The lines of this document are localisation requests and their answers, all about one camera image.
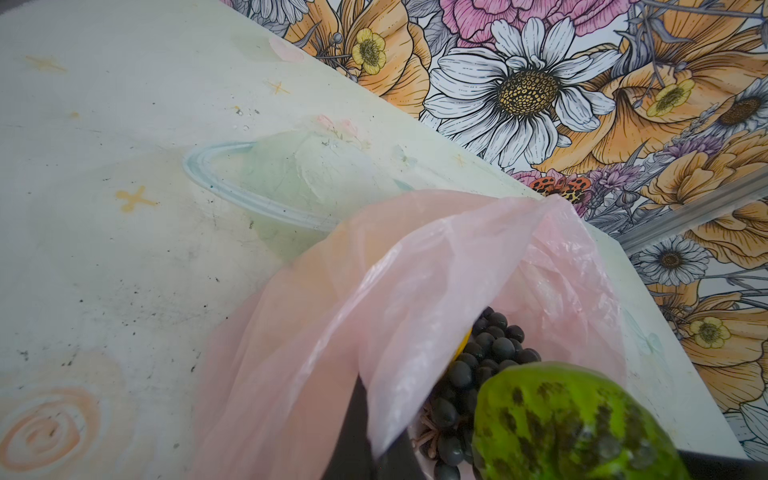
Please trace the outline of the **pink plastic bag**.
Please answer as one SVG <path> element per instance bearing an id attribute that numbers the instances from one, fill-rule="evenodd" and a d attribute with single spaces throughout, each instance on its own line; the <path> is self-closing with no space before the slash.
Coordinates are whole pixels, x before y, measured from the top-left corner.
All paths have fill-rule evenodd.
<path id="1" fill-rule="evenodd" d="M 486 307 L 547 360 L 626 380 L 620 302 L 557 197 L 417 190 L 341 223 L 212 332 L 192 479 L 318 479 L 358 377 L 382 454 Z"/>

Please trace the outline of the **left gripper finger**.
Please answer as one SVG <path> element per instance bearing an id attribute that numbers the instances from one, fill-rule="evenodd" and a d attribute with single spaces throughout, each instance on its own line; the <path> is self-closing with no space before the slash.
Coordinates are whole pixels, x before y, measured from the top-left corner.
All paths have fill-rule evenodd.
<path id="1" fill-rule="evenodd" d="M 423 480 L 406 431 L 379 457 L 367 436 L 367 391 L 357 378 L 337 444 L 323 480 Z"/>

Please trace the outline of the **green fake lime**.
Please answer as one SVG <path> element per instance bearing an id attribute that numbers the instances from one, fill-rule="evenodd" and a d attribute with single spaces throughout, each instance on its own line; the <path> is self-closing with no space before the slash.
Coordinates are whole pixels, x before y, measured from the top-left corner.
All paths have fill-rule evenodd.
<path id="1" fill-rule="evenodd" d="M 607 376 L 561 362 L 499 371 L 479 390 L 481 479 L 687 479 L 653 414 Z"/>

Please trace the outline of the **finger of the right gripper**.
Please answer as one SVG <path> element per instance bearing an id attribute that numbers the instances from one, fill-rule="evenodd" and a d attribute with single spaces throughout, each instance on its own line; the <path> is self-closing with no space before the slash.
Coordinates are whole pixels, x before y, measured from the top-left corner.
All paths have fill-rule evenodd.
<path id="1" fill-rule="evenodd" d="M 768 480 L 766 461 L 739 459 L 679 450 L 691 479 Z"/>

